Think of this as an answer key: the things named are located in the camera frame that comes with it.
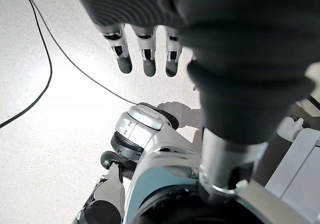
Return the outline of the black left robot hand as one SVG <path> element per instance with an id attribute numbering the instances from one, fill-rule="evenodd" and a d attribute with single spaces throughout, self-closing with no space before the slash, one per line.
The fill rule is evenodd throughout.
<path id="1" fill-rule="evenodd" d="M 128 23 L 177 30 L 203 113 L 202 185 L 231 188 L 234 166 L 209 152 L 216 137 L 236 147 L 268 141 L 314 82 L 320 0 L 80 0 L 100 31 Z"/>

